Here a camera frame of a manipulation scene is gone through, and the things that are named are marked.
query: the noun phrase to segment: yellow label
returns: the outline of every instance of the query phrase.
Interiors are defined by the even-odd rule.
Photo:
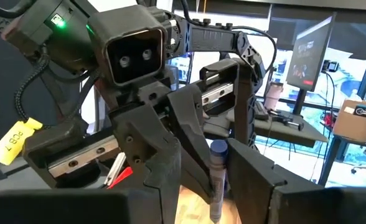
[[[0,140],[0,163],[10,165],[22,151],[26,139],[41,127],[42,124],[32,118],[29,118],[26,123],[16,122]]]

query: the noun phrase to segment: black plastic housing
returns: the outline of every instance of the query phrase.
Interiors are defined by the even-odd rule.
[[[123,87],[156,75],[165,67],[167,31],[153,15],[159,12],[163,11],[136,5],[96,13],[89,18],[92,46],[109,82]],[[142,53],[147,49],[151,49],[153,57],[145,61]],[[120,60],[125,56],[129,61],[123,68]]]
[[[38,0],[3,30],[2,38],[28,57],[46,44],[52,61],[72,73],[81,73],[96,67],[86,28],[95,12],[87,0]],[[63,19],[62,27],[51,21],[55,15]]]

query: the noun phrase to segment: black cable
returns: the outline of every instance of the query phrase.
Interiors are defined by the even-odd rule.
[[[328,76],[326,75],[326,83],[327,83],[327,89],[326,89],[326,107],[324,110],[324,114],[327,114],[327,98],[328,98]],[[322,135],[326,134],[326,124],[323,125],[323,129],[322,129]],[[321,148],[322,148],[322,144],[319,147],[319,152],[317,153],[317,158],[316,158],[316,162],[314,163],[313,166],[313,171],[312,171],[312,176],[310,176],[310,181],[312,181],[313,175],[314,175],[314,171],[316,170],[316,166],[317,166],[317,162],[319,161],[320,155],[321,155]]]
[[[136,0],[136,3],[139,5],[142,5],[144,7],[147,7],[146,3],[144,2],[144,0]]]
[[[34,72],[32,72],[32,74],[30,74],[28,76],[28,78],[26,78],[22,85],[20,86],[20,88],[16,91],[16,93],[14,94],[14,107],[18,113],[18,115],[21,117],[21,119],[26,122],[28,121],[29,117],[26,115],[26,112],[22,106],[22,96],[26,90],[26,88],[38,77],[40,77],[40,75],[43,73],[43,71],[47,68],[47,66],[49,66],[49,62],[50,62],[50,57],[47,54],[47,49],[46,47],[42,47],[41,48],[41,52],[42,52],[42,56],[39,59],[39,62],[37,63],[37,65],[35,66]],[[89,79],[88,81],[85,83],[85,85],[83,86],[78,100],[77,100],[77,104],[75,105],[75,107],[73,108],[73,110],[71,110],[71,112],[66,115],[66,117],[64,117],[63,121],[66,120],[70,120],[73,117],[75,117],[80,108],[82,107],[83,102],[85,101],[86,96],[88,95],[90,89],[92,88],[92,86],[94,85],[94,83],[97,81],[98,77],[100,76],[100,71],[99,70],[95,70],[94,72],[89,72]],[[44,125],[43,128],[47,129],[50,128],[50,125]]]
[[[332,83],[332,102],[331,102],[331,122],[330,122],[330,130],[329,130],[329,133],[328,133],[328,141],[327,141],[327,144],[326,144],[326,152],[324,153],[324,158],[322,160],[322,164],[324,166],[324,163],[326,162],[326,157],[327,157],[327,150],[328,150],[328,144],[329,144],[329,141],[330,141],[330,137],[331,137],[331,132],[332,132],[332,113],[333,113],[333,109],[334,109],[334,98],[335,98],[335,83],[331,77],[331,75],[328,73],[328,72],[325,72],[325,74],[330,78],[331,80],[331,83]]]
[[[86,81],[86,83],[84,84],[81,92],[79,93],[77,104],[75,105],[74,109],[71,110],[71,112],[69,112],[69,114],[63,119],[62,122],[72,119],[73,117],[75,117],[75,115],[77,115],[79,113],[79,110],[82,107],[83,102],[85,101],[85,99],[86,99],[89,91],[91,90],[92,86],[98,80],[99,76],[100,76],[99,69],[90,72],[89,79]]]
[[[196,25],[196,26],[201,26],[201,23],[200,22],[193,21],[190,18],[190,15],[189,15],[189,4],[187,3],[187,1],[186,0],[181,0],[181,4],[182,4],[182,8],[183,8],[184,19],[186,19],[188,23],[191,23],[191,24]]]
[[[190,84],[190,81],[191,81],[191,72],[193,70],[194,52],[190,53],[189,58],[190,58],[189,69],[187,70],[187,79],[185,81],[185,85]]]
[[[22,95],[24,94],[24,91],[26,88],[40,75],[45,71],[47,66],[49,66],[50,57],[47,53],[47,48],[42,47],[41,48],[41,54],[42,56],[34,66],[34,71],[22,82],[20,88],[15,92],[14,94],[14,108],[17,111],[17,114],[22,119],[23,122],[28,121],[28,116],[26,115],[26,112],[23,109],[22,106]]]
[[[265,31],[259,30],[259,29],[254,28],[254,27],[248,27],[248,26],[233,26],[232,27],[232,30],[237,30],[237,29],[252,30],[254,32],[257,32],[257,33],[267,37],[271,41],[271,43],[273,44],[274,52],[273,52],[273,58],[271,59],[270,65],[266,69],[266,72],[270,71],[273,68],[273,65],[274,65],[276,57],[277,57],[277,44],[276,44],[275,40],[272,38],[272,36],[270,36]]]
[[[270,121],[270,127],[269,127],[269,131],[268,131],[268,138],[266,140],[265,150],[263,151],[263,155],[265,155],[266,149],[268,148],[268,142],[269,142],[269,138],[270,138],[270,133],[271,133],[271,127],[272,127],[272,125],[273,125],[273,119],[271,119],[271,121]]]
[[[20,0],[12,9],[3,9],[0,7],[0,17],[13,19],[23,15],[32,5],[33,0]]]

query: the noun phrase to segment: white label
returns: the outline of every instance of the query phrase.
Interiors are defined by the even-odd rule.
[[[346,113],[353,114],[353,112],[355,111],[355,109],[347,106],[347,107],[344,109],[344,111],[345,111]]]

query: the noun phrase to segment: cardboard box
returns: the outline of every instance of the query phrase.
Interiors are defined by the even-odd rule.
[[[357,142],[366,142],[366,101],[345,100],[333,133]]]

